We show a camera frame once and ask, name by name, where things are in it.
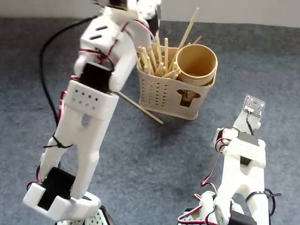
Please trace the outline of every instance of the metal plate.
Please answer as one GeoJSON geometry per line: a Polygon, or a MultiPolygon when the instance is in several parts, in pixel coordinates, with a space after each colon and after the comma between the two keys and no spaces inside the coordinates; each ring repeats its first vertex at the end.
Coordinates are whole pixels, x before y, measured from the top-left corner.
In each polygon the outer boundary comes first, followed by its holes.
{"type": "Polygon", "coordinates": [[[263,116],[265,106],[265,101],[251,95],[246,95],[243,110],[261,118],[263,116]]]}

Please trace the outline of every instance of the hole in robot part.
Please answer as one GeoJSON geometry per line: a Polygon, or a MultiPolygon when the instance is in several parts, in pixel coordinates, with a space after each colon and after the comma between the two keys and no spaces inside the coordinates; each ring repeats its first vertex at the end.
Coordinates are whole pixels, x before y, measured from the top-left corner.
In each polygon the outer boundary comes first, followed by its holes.
{"type": "Polygon", "coordinates": [[[84,128],[87,128],[89,126],[90,123],[90,116],[88,116],[87,114],[84,114],[81,120],[81,124],[84,128]]]}

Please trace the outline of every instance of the white 3d-printed part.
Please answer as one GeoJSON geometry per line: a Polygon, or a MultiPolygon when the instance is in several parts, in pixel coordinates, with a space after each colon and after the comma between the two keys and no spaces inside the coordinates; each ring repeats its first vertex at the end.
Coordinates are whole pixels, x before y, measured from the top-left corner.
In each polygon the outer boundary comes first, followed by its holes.
{"type": "MultiPolygon", "coordinates": [[[[83,220],[65,220],[58,222],[57,225],[83,225],[83,220]]],[[[108,225],[101,209],[97,211],[94,217],[85,220],[85,225],[108,225]]]]}

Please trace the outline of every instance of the perforated basket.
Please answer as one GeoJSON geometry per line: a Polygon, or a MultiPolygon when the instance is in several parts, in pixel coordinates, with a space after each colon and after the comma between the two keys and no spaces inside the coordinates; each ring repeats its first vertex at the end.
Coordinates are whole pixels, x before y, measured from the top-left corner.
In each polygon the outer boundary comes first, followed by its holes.
{"type": "Polygon", "coordinates": [[[150,111],[194,120],[208,92],[215,83],[215,77],[208,86],[193,86],[178,80],[152,76],[139,70],[140,105],[150,111]],[[185,93],[194,92],[191,98],[185,93]]]}

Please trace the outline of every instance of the gray carpet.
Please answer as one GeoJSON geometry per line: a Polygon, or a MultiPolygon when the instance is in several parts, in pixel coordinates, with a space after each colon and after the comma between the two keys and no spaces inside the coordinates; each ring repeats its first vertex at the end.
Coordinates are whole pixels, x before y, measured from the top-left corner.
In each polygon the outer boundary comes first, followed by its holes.
{"type": "MultiPolygon", "coordinates": [[[[53,224],[25,207],[22,199],[55,128],[38,79],[38,51],[72,21],[0,19],[0,224],[53,224]]],[[[161,37],[178,45],[186,26],[163,22],[161,37]]],[[[72,75],[84,29],[67,32],[46,54],[47,83],[57,104],[72,75]]],[[[89,191],[101,198],[117,225],[175,225],[185,208],[196,206],[192,194],[207,190],[199,183],[215,157],[209,144],[216,128],[234,123],[249,93],[267,102],[255,135],[267,144],[266,187],[283,194],[272,222],[298,224],[300,29],[197,23],[188,41],[199,34],[219,61],[216,84],[199,117],[190,122],[156,114],[165,121],[160,125],[120,99],[89,191]]],[[[136,71],[123,92],[138,101],[136,71]]],[[[222,161],[211,178],[217,185],[222,161]]],[[[75,151],[63,156],[62,167],[75,174],[75,151]]]]}

